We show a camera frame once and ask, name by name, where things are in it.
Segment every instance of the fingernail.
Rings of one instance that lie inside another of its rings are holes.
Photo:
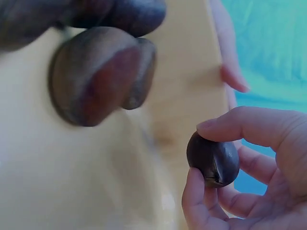
[[[210,120],[207,120],[205,122],[201,122],[198,125],[196,125],[196,128],[197,129],[207,129],[207,128],[213,126],[215,121],[216,121],[216,119],[210,119]]]

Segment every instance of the finger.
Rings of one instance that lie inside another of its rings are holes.
[[[227,212],[241,218],[250,215],[260,198],[260,195],[240,193],[231,185],[218,190],[220,205]]]
[[[277,170],[274,158],[263,155],[246,146],[238,149],[240,168],[256,180],[268,185]]]
[[[241,74],[238,61],[230,61],[225,59],[222,54],[223,65],[221,67],[222,81],[227,83],[231,88],[239,92],[248,92],[250,86]]]
[[[222,80],[240,92],[247,92],[249,86],[238,62],[236,35],[231,17],[220,0],[210,0],[210,7],[223,61]]]
[[[191,168],[182,195],[182,209],[190,230],[228,230],[229,225],[211,217],[203,204],[205,183],[201,172]]]
[[[201,172],[191,168],[182,195],[182,209],[190,229],[195,225],[205,226],[210,217],[208,209],[202,203],[204,188],[205,183]]]
[[[212,141],[244,138],[277,151],[293,127],[305,124],[306,120],[305,114],[295,111],[241,106],[217,119],[198,124],[197,131]]]
[[[218,203],[217,189],[206,187],[203,202],[212,217],[222,220],[227,220],[229,218]]]

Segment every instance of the yellow surface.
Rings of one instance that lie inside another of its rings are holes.
[[[189,169],[186,146],[196,125],[224,114],[220,51],[209,5],[203,0],[166,0],[165,22],[146,38],[158,48],[154,84],[146,102],[151,129],[177,188],[180,229],[186,229],[181,195]]]

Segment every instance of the chestnut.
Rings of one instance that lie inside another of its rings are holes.
[[[141,49],[130,34],[93,27],[66,42],[50,72],[58,112],[72,124],[94,127],[124,101],[140,69]]]
[[[214,142],[195,132],[187,146],[190,167],[202,173],[207,187],[220,188],[231,184],[238,176],[239,155],[233,142]]]
[[[70,7],[72,0],[1,0],[0,51],[32,43]]]
[[[111,26],[134,37],[158,28],[166,16],[164,0],[80,0],[62,21],[69,26]]]
[[[138,38],[137,40],[142,52],[141,65],[138,76],[122,105],[122,108],[126,110],[136,109],[143,105],[151,88],[156,67],[155,45],[145,38]]]

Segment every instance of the palm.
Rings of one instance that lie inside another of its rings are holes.
[[[288,184],[279,170],[276,170],[268,184],[267,191],[258,198],[247,218],[275,217],[293,206]]]

